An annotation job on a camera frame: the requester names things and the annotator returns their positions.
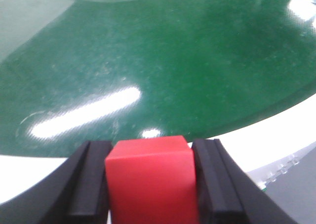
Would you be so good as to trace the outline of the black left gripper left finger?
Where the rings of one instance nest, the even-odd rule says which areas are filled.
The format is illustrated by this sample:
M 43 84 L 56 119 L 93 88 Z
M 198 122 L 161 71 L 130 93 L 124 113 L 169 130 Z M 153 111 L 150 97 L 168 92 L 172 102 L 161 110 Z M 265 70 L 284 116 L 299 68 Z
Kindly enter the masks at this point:
M 60 167 L 0 206 L 2 224 L 106 224 L 111 141 L 86 141 Z

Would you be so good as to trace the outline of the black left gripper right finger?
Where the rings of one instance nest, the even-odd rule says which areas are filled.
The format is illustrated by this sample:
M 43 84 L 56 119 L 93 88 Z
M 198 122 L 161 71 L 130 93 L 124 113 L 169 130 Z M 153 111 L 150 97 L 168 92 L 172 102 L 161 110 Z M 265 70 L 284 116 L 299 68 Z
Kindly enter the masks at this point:
M 201 224 L 293 224 L 295 221 L 236 164 L 218 139 L 196 139 Z

